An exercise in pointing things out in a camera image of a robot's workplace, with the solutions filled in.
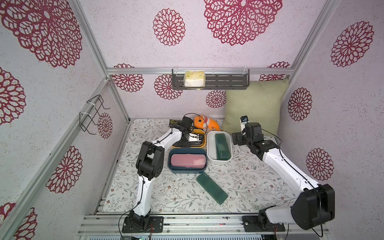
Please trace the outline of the pink pencil case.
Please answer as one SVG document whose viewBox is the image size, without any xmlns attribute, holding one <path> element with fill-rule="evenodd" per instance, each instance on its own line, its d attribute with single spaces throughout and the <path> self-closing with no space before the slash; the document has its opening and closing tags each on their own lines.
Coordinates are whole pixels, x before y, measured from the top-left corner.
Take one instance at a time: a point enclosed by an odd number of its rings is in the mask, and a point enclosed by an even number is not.
<svg viewBox="0 0 384 240">
<path fill-rule="evenodd" d="M 173 167 L 203 169 L 206 163 L 206 156 L 201 154 L 174 154 L 171 156 Z"/>
</svg>

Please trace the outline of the green pencil case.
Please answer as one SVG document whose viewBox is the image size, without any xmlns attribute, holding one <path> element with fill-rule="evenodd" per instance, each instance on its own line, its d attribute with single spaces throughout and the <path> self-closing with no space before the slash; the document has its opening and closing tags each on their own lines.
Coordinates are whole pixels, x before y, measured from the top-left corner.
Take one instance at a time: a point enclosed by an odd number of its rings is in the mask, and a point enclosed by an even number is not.
<svg viewBox="0 0 384 240">
<path fill-rule="evenodd" d="M 223 133 L 215 135 L 217 160 L 228 161 L 231 158 L 231 150 Z"/>
<path fill-rule="evenodd" d="M 197 182 L 219 205 L 222 205 L 228 198 L 228 194 L 206 173 L 200 174 Z"/>
</svg>

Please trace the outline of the black pencil case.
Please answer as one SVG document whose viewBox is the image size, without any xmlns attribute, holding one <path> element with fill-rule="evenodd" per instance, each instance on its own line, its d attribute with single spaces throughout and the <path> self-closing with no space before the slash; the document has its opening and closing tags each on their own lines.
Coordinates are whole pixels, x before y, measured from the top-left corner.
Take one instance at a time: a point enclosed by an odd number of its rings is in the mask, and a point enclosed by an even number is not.
<svg viewBox="0 0 384 240">
<path fill-rule="evenodd" d="M 202 148 L 205 144 L 203 142 L 176 142 L 172 145 L 173 148 Z"/>
</svg>

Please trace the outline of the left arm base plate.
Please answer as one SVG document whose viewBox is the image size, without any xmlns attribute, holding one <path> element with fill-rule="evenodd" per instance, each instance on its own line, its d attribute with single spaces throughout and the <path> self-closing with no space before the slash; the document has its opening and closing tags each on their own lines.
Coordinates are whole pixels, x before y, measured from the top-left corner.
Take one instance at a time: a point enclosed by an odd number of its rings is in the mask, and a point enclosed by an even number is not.
<svg viewBox="0 0 384 240">
<path fill-rule="evenodd" d="M 126 217 L 122 233 L 162 233 L 163 227 L 164 217 Z"/>
</svg>

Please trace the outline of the green pencil case front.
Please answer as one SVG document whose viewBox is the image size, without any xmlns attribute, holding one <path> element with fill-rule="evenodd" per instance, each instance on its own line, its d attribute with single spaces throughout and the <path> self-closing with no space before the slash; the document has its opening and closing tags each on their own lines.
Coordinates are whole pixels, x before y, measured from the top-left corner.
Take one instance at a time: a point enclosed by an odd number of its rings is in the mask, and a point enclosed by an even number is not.
<svg viewBox="0 0 384 240">
<path fill-rule="evenodd" d="M 206 173 L 200 174 L 197 182 L 219 205 L 222 205 L 228 198 L 228 194 Z"/>
</svg>

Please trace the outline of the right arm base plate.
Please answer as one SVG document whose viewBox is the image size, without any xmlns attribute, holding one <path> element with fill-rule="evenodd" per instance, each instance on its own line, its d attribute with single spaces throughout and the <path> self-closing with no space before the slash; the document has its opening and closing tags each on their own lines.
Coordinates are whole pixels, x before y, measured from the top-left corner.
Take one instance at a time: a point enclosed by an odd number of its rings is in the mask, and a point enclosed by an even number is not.
<svg viewBox="0 0 384 240">
<path fill-rule="evenodd" d="M 266 215 L 259 214 L 254 216 L 242 216 L 242 222 L 245 232 L 284 232 L 286 230 L 283 224 L 272 224 Z"/>
</svg>

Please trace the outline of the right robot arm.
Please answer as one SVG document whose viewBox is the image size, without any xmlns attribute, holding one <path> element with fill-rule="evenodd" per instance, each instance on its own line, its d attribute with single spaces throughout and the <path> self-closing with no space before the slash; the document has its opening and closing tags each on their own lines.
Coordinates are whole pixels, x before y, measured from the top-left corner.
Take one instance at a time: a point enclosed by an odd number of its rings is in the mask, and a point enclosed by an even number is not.
<svg viewBox="0 0 384 240">
<path fill-rule="evenodd" d="M 232 134 L 234 145 L 247 146 L 251 153 L 275 170 L 288 184 L 296 197 L 290 207 L 268 207 L 259 211 L 258 222 L 296 224 L 303 230 L 322 226 L 335 218 L 335 190 L 306 175 L 283 153 L 280 145 L 266 140 L 259 123 L 241 122 L 241 131 Z"/>
</svg>

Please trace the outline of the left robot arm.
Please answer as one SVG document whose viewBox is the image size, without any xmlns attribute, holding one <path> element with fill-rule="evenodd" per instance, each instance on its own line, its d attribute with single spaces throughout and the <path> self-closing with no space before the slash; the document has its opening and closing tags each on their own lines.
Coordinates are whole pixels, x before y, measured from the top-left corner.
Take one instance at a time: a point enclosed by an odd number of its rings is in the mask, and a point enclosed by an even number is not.
<svg viewBox="0 0 384 240">
<path fill-rule="evenodd" d="M 193 120 L 183 117 L 161 137 L 142 143 L 136 169 L 139 175 L 138 195 L 135 206 L 129 211 L 127 220 L 141 229 L 146 229 L 150 220 L 151 197 L 155 179 L 164 167 L 165 151 L 180 140 L 187 140 Z"/>
</svg>

